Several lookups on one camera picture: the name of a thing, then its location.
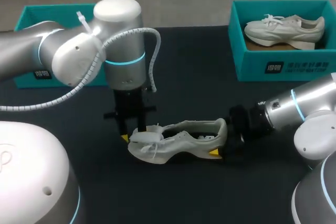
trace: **logo on box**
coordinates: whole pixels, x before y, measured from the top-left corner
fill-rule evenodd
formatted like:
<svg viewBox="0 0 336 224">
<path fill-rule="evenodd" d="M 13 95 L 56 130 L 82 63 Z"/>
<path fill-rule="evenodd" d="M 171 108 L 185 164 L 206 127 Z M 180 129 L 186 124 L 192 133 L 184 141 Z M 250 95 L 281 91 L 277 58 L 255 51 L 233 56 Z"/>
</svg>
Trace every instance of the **logo on box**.
<svg viewBox="0 0 336 224">
<path fill-rule="evenodd" d="M 52 79 L 51 73 L 48 70 L 36 70 L 34 71 L 36 80 L 50 80 Z"/>
<path fill-rule="evenodd" d="M 283 67 L 283 61 L 270 61 L 266 64 L 265 73 L 281 73 Z"/>
</svg>

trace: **white cable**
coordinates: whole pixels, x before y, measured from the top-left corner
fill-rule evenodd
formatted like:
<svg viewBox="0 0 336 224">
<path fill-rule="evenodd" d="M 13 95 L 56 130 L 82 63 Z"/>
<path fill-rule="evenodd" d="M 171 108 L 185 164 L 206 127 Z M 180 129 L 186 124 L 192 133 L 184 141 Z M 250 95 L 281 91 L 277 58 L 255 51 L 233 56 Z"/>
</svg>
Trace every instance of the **white cable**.
<svg viewBox="0 0 336 224">
<path fill-rule="evenodd" d="M 133 34 L 140 34 L 140 33 L 152 33 L 156 35 L 156 46 L 155 50 L 149 65 L 149 78 L 150 78 L 150 83 L 152 87 L 152 91 L 156 92 L 156 86 L 154 83 L 154 77 L 153 77 L 153 67 L 154 63 L 156 60 L 156 57 L 158 56 L 160 45 L 161 45 L 161 36 L 160 33 L 153 29 L 153 28 L 136 28 L 128 31 L 124 31 L 120 34 L 114 35 L 111 38 L 109 38 L 102 46 L 101 50 L 106 49 L 108 46 L 110 46 L 112 43 L 116 42 L 118 39 L 124 38 L 126 36 L 130 36 Z M 90 76 L 93 73 L 93 70 L 95 69 L 98 60 L 101 57 L 100 51 L 96 54 L 95 58 L 93 59 L 93 62 L 91 64 L 91 67 L 89 68 L 88 72 L 84 76 L 84 78 L 80 81 L 80 83 L 74 87 L 70 92 L 66 93 L 65 95 L 54 99 L 50 102 L 44 102 L 36 105 L 28 105 L 28 106 L 0 106 L 0 111 L 9 111 L 9 112 L 17 112 L 17 111 L 32 111 L 32 110 L 40 110 L 44 108 L 49 108 L 55 105 L 58 105 L 69 98 L 73 97 L 79 90 L 81 90 L 87 83 L 88 80 L 90 79 Z"/>
</svg>

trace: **teal shoe box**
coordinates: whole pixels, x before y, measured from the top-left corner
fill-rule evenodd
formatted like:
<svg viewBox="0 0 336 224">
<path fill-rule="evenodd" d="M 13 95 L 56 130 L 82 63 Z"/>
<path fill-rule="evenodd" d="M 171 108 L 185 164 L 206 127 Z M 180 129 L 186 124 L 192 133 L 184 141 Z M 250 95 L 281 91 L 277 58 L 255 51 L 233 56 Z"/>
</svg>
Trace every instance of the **teal shoe box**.
<svg viewBox="0 0 336 224">
<path fill-rule="evenodd" d="M 324 49 L 250 51 L 244 40 L 246 23 L 265 14 L 304 19 L 325 18 Z M 336 12 L 325 0 L 234 1 L 229 38 L 239 81 L 310 81 L 336 72 Z"/>
<path fill-rule="evenodd" d="M 82 25 L 76 12 L 80 11 L 89 22 L 93 19 L 93 8 L 95 4 L 69 4 L 69 5 L 37 5 L 24 7 L 21 17 L 15 27 L 15 31 L 20 31 L 36 23 L 51 20 L 58 22 L 65 28 L 73 28 Z M 64 87 L 52 73 L 35 71 L 27 73 L 14 79 L 18 88 L 50 88 Z M 97 77 L 88 86 L 106 86 L 103 68 Z"/>
</svg>

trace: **shoe heel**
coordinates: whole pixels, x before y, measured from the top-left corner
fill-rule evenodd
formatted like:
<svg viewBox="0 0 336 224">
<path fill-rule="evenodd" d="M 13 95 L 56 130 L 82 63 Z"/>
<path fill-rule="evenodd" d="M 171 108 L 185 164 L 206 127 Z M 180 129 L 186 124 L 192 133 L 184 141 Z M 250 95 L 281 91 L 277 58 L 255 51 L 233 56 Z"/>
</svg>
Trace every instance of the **shoe heel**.
<svg viewBox="0 0 336 224">
<path fill-rule="evenodd" d="M 302 42 L 302 41 L 290 41 L 288 42 L 292 47 L 295 47 L 297 49 L 301 50 L 314 50 L 315 49 L 315 43 L 311 42 Z"/>
</svg>

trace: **black tabletop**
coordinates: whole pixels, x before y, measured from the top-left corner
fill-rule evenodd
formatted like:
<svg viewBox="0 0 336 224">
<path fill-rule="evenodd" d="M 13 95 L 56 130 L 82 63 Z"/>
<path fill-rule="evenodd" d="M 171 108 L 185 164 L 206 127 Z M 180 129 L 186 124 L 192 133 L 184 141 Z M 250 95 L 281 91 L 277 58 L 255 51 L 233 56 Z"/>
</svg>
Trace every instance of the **black tabletop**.
<svg viewBox="0 0 336 224">
<path fill-rule="evenodd" d="M 231 106 L 250 106 L 302 84 L 238 82 L 226 26 L 158 31 L 158 91 L 148 97 L 158 111 L 149 114 L 148 124 L 215 120 L 227 116 Z M 145 42 L 151 55 L 155 39 L 149 35 Z M 0 86 L 0 105 L 36 104 L 68 90 L 17 90 L 9 81 Z M 152 165 L 134 159 L 116 123 L 103 120 L 113 109 L 112 90 L 91 87 L 53 108 L 4 112 L 0 120 L 35 124 L 58 137 L 86 200 L 88 224 L 292 224 L 291 195 L 308 171 L 293 131 L 250 143 L 224 162 L 188 156 Z M 134 127 L 130 122 L 130 131 Z"/>
</svg>

